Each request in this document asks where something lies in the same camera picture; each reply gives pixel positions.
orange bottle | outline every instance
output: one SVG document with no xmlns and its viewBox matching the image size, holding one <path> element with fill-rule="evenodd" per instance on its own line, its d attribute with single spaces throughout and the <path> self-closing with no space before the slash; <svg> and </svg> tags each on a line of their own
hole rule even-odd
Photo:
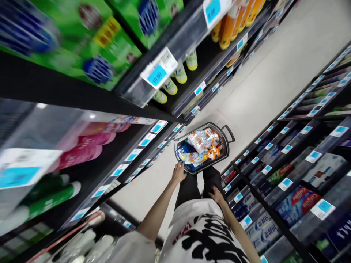
<svg viewBox="0 0 351 263">
<path fill-rule="evenodd" d="M 222 30 L 220 34 L 219 46 L 225 50 L 229 47 L 231 37 L 233 35 L 234 26 L 240 10 L 240 1 L 236 1 L 233 7 L 229 10 L 228 14 L 222 19 Z"/>
<path fill-rule="evenodd" d="M 250 0 L 249 1 L 249 4 L 246 7 L 245 14 L 244 14 L 244 16 L 242 18 L 242 21 L 241 21 L 241 24 L 240 24 L 240 27 L 239 27 L 239 33 L 244 30 L 246 22 L 249 19 L 249 15 L 251 13 L 252 7 L 254 6 L 255 2 L 256 2 L 256 0 Z"/>
<path fill-rule="evenodd" d="M 263 7 L 265 2 L 266 2 L 266 0 L 256 0 L 255 4 L 252 7 L 251 13 L 249 15 L 249 19 L 246 22 L 246 27 L 250 27 L 253 24 L 257 15 L 262 10 L 262 7 Z"/>
<path fill-rule="evenodd" d="M 246 8 L 247 8 L 250 0 L 241 0 L 239 2 L 240 2 L 240 10 L 239 10 L 239 14 L 238 14 L 238 17 L 237 17 L 237 21 L 236 21 L 235 26 L 234 26 L 233 35 L 231 37 L 232 41 L 237 37 L 237 35 L 239 33 L 239 28 L 240 28 L 242 19 L 244 17 Z"/>
<path fill-rule="evenodd" d="M 222 27 L 222 20 L 223 19 L 221 19 L 221 21 L 219 21 L 211 31 L 211 38 L 212 38 L 212 41 L 215 43 L 217 43 L 219 40 L 220 29 Z"/>
</svg>

green product box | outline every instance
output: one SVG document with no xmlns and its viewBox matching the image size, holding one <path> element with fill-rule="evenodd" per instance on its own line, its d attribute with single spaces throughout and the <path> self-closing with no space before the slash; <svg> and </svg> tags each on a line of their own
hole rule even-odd
<svg viewBox="0 0 351 263">
<path fill-rule="evenodd" d="M 91 43 L 101 28 L 106 30 L 110 25 L 110 28 L 117 29 L 115 24 L 111 24 L 112 11 L 104 0 L 14 0 L 3 1 L 1 5 L 3 27 L 0 29 L 0 50 L 79 79 L 91 79 L 85 72 L 88 67 L 82 57 L 82 53 L 86 53 L 85 48 L 88 45 L 93 48 Z M 126 37 L 121 30 L 116 32 L 118 35 L 124 34 L 121 38 Z M 100 33 L 99 36 L 117 37 L 116 32 Z M 103 82 L 106 76 L 104 72 L 99 72 L 95 79 L 100 77 L 102 81 L 95 82 L 96 85 L 111 89 L 110 82 L 118 80 L 118 73 L 124 71 L 121 69 L 123 62 L 113 62 L 112 68 L 102 66 L 109 71 L 109 83 Z"/>
<path fill-rule="evenodd" d="M 110 17 L 83 49 L 74 77 L 110 91 L 139 56 L 139 49 Z"/>
<path fill-rule="evenodd" d="M 108 0 L 150 49 L 172 18 L 183 9 L 182 0 Z"/>
</svg>

blue toothpaste box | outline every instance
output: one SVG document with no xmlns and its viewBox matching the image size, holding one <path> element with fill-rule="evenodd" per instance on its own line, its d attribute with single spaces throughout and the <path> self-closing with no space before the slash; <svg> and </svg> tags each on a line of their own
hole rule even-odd
<svg viewBox="0 0 351 263">
<path fill-rule="evenodd" d="M 252 224 L 247 230 L 246 234 L 251 241 L 256 239 L 256 235 L 261 233 L 262 230 L 267 226 L 267 224 L 272 220 L 268 212 L 264 212 L 254 224 Z"/>
<path fill-rule="evenodd" d="M 261 234 L 252 241 L 257 253 L 261 253 L 264 249 L 268 248 L 268 245 L 279 236 L 279 233 L 280 230 L 273 220 L 269 221 L 266 227 L 261 231 Z"/>
<path fill-rule="evenodd" d="M 237 220 L 240 222 L 257 205 L 257 199 L 252 195 L 252 193 L 248 193 L 243 199 L 239 201 L 239 203 L 234 207 L 232 212 L 237 218 Z"/>
</svg>

black pants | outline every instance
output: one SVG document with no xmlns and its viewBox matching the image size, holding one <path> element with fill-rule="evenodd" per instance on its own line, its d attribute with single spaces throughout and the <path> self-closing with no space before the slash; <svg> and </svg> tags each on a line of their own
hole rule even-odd
<svg viewBox="0 0 351 263">
<path fill-rule="evenodd" d="M 228 202 L 222 184 L 220 183 L 220 172 L 214 167 L 208 167 L 203 171 L 203 176 L 205 185 L 202 198 L 211 198 L 208 193 L 211 192 L 213 194 L 211 188 L 215 186 L 221 192 L 224 200 Z M 179 185 L 179 193 L 174 209 L 176 209 L 182 203 L 193 199 L 201 199 L 200 192 L 197 187 L 197 175 L 188 174 Z"/>
</svg>

tiled floor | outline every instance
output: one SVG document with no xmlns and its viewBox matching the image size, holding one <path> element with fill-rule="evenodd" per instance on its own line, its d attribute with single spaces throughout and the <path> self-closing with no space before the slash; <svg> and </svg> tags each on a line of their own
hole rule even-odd
<svg viewBox="0 0 351 263">
<path fill-rule="evenodd" d="M 228 125 L 235 136 L 229 157 L 215 165 L 217 170 L 222 172 L 351 39 L 350 14 L 348 0 L 301 0 L 232 81 L 201 109 L 184 132 L 211 121 Z M 167 185 L 175 163 L 172 144 L 113 199 L 141 221 Z M 201 192 L 202 174 L 198 186 Z M 162 238 L 167 236 L 177 193 L 178 189 L 161 226 Z"/>
</svg>

